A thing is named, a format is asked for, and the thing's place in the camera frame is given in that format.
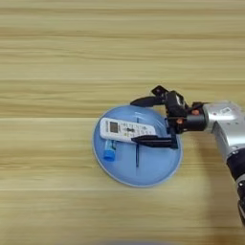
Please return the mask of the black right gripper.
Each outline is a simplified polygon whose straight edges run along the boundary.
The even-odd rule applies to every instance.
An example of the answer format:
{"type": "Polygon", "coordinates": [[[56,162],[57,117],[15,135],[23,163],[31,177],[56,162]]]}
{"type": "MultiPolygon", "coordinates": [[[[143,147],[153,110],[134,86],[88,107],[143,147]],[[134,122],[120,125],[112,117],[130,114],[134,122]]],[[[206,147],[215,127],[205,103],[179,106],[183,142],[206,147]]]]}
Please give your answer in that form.
{"type": "MultiPolygon", "coordinates": [[[[162,97],[143,97],[130,102],[131,105],[139,107],[153,107],[164,105],[166,101],[162,97]]],[[[204,115],[203,102],[194,102],[192,106],[173,105],[167,108],[168,137],[157,135],[143,135],[132,138],[131,141],[138,145],[148,147],[178,148],[176,134],[186,131],[203,131],[207,126],[204,115]]]]}

